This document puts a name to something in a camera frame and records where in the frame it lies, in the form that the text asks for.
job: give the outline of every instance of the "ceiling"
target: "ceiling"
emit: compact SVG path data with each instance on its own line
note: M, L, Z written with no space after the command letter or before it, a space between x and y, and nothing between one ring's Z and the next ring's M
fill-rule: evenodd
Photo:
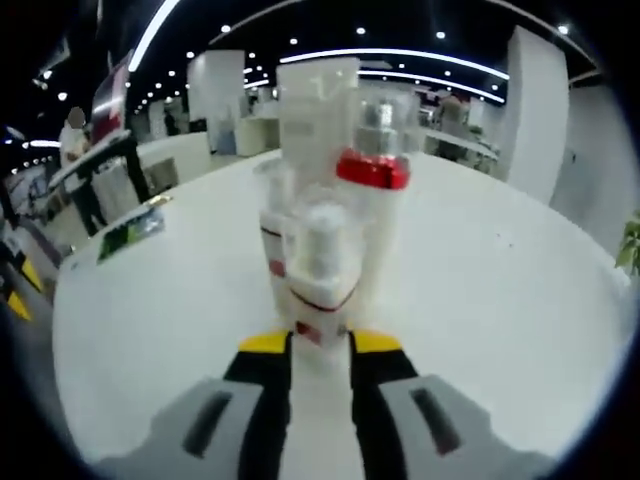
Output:
M11 112L6 124L23 132L28 139L56 140L71 106L90 110L93 93L108 73L107 52L117 62L135 48L162 3L163 0L102 0L102 5L99 0L81 2L65 25L70 58L52 68L51 77L45 81L47 90L26 82L20 91L28 101ZM277 0L181 0L155 36L139 69L132 74L129 107L136 108L149 91L155 93L155 98L173 96L176 91L184 93L189 62L186 52L197 55L207 48L255 53L255 59L246 58L246 66L254 67L254 72L247 76L249 81L261 80L263 73L267 73L271 84L280 58L338 48L435 52L506 71L508 41L514 27L522 25L566 53L569 77L594 69L593 64L556 34L502 6L479 0L305 0L264 15L232 30L213 46L208 45L220 34L222 25L234 26L277 3ZM546 2L512 3L551 25L570 23L560 9L544 7ZM366 29L364 35L356 33L359 27ZM439 31L446 33L444 39L437 38ZM585 43L575 38L576 30L569 36L585 48ZM291 38L296 38L298 43L291 45ZM468 67L413 57L369 55L362 58L386 61L393 71L442 79L445 79L445 70L449 70L451 76L447 80L488 91L492 91L491 85L496 83L499 89L492 93L501 97L508 94L506 82ZM403 70L399 69L400 63L405 64ZM258 65L263 67L262 72L255 70ZM175 71L176 76L169 77L169 70ZM32 78L44 81L39 73L32 72ZM159 90L155 88L157 82L162 83ZM58 100L60 92L68 93L64 102ZM33 148L23 150L16 141L12 145L0 144L0 148L9 148L11 162L20 166L25 158L50 153Z

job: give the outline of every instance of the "ceiling light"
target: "ceiling light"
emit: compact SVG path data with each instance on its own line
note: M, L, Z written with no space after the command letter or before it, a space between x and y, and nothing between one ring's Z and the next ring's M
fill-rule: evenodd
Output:
M40 148L60 148L60 142L53 140L31 140L29 143L32 147Z
M261 87L263 85L268 85L268 84L269 84L269 80L259 80L257 82L247 83L244 86L244 89L245 90L248 89L248 88L256 88L257 89L257 87Z
M131 57L131 62L129 63L130 72L135 72L138 69L138 67L140 66L140 62L142 62L144 54L147 52L149 45L151 45L153 37L156 36L156 33L158 33L158 30L160 30L160 27L179 1L180 0L165 0L162 6L156 11L155 15L151 19L151 22L149 22L147 29L142 35L140 43L138 43L138 46L136 47L136 50L133 53L133 57Z
M469 62L461 58L450 57L449 55L442 55L439 53L420 52L417 50L404 50L398 48L343 48L339 50L326 50L323 52L304 53L301 55L294 55L291 57L285 57L280 59L280 63L293 63L303 60L312 60L314 58L324 57L338 57L343 55L402 55L409 57L428 58L431 60L442 60L443 62L455 63L464 67L474 68L485 73L490 73L496 77L504 80L509 80L509 75L499 70L495 70L490 67L485 67L479 63Z
M449 80L442 80L440 78L425 77L422 75L413 75L411 73L385 72L382 70L360 70L358 72L358 75L380 75L380 76L387 75L389 77L406 78L409 80L421 80L423 82L437 83L439 85L444 85L447 87L453 87L459 90L465 90L467 92L475 93L476 95L484 95L485 97L490 98L491 100L495 100L496 102L499 102L499 103L504 103L504 98L497 97L496 95L493 95L489 92L484 92L477 88L468 87L466 85L462 85L461 83L451 82Z

